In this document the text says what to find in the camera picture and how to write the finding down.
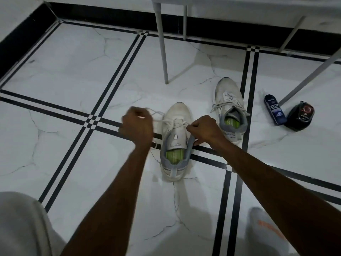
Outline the person's left hand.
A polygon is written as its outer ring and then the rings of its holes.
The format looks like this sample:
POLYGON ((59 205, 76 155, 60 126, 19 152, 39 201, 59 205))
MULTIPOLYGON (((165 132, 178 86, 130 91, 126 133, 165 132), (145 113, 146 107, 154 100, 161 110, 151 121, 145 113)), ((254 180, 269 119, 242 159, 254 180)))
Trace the person's left hand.
POLYGON ((145 108, 130 107, 122 117, 119 133, 132 141, 136 148, 149 150, 153 140, 153 118, 145 108))

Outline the person's right hand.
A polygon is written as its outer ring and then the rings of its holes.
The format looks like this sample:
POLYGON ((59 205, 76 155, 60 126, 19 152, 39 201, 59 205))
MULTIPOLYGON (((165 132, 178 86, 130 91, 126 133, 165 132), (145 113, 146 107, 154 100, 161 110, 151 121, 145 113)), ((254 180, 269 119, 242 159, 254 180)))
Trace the person's right hand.
POLYGON ((206 140, 197 140, 195 138, 194 146, 201 145, 202 143, 207 143, 212 149, 218 150, 218 146, 221 144, 224 144, 227 140, 221 131, 221 129, 218 127, 216 120, 211 118, 209 115, 204 115, 201 118, 207 118, 206 119, 206 134, 207 139, 206 140))

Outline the white sneaker with laces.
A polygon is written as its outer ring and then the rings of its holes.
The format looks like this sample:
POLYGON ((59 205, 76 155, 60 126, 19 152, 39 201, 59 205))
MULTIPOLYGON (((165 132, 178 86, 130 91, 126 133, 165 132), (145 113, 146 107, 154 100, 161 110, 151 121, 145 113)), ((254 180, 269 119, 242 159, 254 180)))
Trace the white sneaker with laces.
POLYGON ((186 129, 193 122, 190 110, 182 102, 172 105, 166 113, 146 109, 151 116, 162 116, 162 119, 153 120, 161 124, 161 170, 168 181, 179 181, 186 173, 195 142, 195 137, 186 129))
POLYGON ((232 143, 239 143, 248 128, 250 114, 244 107, 243 96, 235 81, 221 78, 213 92, 212 110, 217 114, 217 124, 232 143))

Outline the person's right forearm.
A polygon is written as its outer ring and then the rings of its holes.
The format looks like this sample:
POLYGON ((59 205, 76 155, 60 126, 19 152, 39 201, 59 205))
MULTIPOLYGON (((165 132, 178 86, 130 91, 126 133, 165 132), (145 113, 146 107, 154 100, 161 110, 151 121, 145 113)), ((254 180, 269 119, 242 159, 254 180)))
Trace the person's right forearm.
POLYGON ((206 142, 235 169, 300 256, 341 256, 341 211, 227 139, 206 142))

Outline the person's left forearm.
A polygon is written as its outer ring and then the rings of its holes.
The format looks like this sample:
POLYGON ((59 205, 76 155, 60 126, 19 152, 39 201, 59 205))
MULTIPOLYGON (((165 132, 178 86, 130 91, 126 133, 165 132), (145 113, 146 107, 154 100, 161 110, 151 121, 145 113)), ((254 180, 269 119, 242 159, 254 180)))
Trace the person's left forearm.
POLYGON ((152 141, 135 144, 116 178, 90 209, 60 256, 125 256, 152 141))

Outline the blue shoe cleaner bottle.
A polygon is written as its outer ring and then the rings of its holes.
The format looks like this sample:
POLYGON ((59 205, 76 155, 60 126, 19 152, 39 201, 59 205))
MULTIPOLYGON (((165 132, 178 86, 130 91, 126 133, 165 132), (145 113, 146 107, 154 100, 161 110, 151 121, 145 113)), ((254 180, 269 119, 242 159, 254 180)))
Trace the blue shoe cleaner bottle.
POLYGON ((273 95, 271 94, 265 95, 264 103, 266 105, 267 111, 269 112, 276 126, 284 125, 287 122, 287 118, 283 110, 281 109, 276 98, 273 95))

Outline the black shoe polish container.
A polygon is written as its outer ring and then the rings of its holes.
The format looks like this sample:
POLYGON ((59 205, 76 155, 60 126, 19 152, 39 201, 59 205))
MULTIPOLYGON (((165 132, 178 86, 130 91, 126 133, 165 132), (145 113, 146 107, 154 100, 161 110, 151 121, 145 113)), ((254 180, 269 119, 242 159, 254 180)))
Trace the black shoe polish container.
POLYGON ((295 132, 301 131, 311 124, 314 113, 315 109, 312 105, 301 101, 291 109, 284 126, 295 132))

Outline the white metal table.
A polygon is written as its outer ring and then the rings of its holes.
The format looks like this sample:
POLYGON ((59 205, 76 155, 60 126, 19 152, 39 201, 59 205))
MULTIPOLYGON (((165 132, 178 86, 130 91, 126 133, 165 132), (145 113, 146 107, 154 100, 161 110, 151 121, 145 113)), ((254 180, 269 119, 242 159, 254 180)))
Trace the white metal table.
POLYGON ((228 11, 233 13, 237 21, 243 21, 255 18, 261 12, 275 17, 279 13, 284 18, 284 13, 289 16, 300 16, 290 34, 286 37, 278 53, 284 51, 288 43, 292 40, 298 29, 304 23, 307 17, 335 17, 341 19, 341 0, 151 0, 156 17, 157 32, 159 36, 161 58, 163 65, 164 82, 167 85, 168 72, 164 43, 163 23, 161 18, 161 5, 179 5, 183 6, 183 39, 186 40, 188 6, 194 6, 204 11, 216 8, 218 12, 228 11))

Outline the person's grey trousers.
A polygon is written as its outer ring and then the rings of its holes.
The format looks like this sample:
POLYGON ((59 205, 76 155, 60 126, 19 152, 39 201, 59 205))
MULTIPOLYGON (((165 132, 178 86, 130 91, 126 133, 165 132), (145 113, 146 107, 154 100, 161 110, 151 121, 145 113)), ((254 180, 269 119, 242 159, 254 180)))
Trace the person's grey trousers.
MULTIPOLYGON (((289 254, 289 242, 261 208, 248 213, 246 240, 249 256, 289 254)), ((36 199, 17 192, 0 192, 0 256, 60 256, 66 242, 53 229, 36 199)))

